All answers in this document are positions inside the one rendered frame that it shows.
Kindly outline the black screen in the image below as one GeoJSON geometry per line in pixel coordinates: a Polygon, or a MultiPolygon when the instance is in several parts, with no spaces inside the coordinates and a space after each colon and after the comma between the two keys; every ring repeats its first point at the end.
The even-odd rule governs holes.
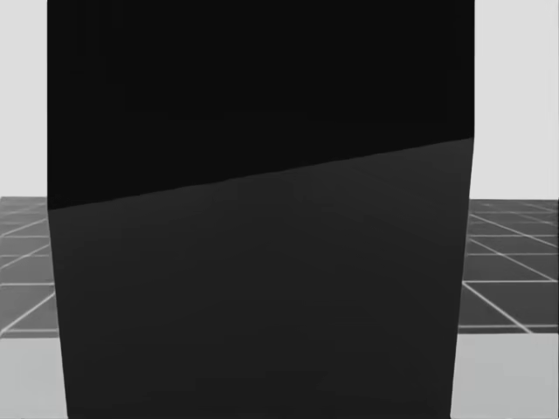
{"type": "Polygon", "coordinates": [[[475,0],[47,0],[69,419],[451,419],[475,0]]]}

